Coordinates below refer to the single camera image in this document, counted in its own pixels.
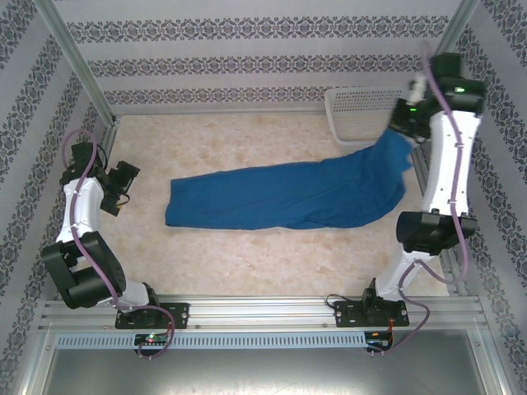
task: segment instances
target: plastic basket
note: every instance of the plastic basket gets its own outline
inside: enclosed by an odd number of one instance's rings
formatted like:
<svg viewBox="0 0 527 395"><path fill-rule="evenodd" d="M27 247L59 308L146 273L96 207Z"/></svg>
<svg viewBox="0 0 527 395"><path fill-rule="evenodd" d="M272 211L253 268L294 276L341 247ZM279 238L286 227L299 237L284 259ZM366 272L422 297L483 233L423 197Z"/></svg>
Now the plastic basket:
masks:
<svg viewBox="0 0 527 395"><path fill-rule="evenodd" d="M368 146L386 129L395 102L403 94L397 87L328 89L324 104L333 138L343 146Z"/></svg>

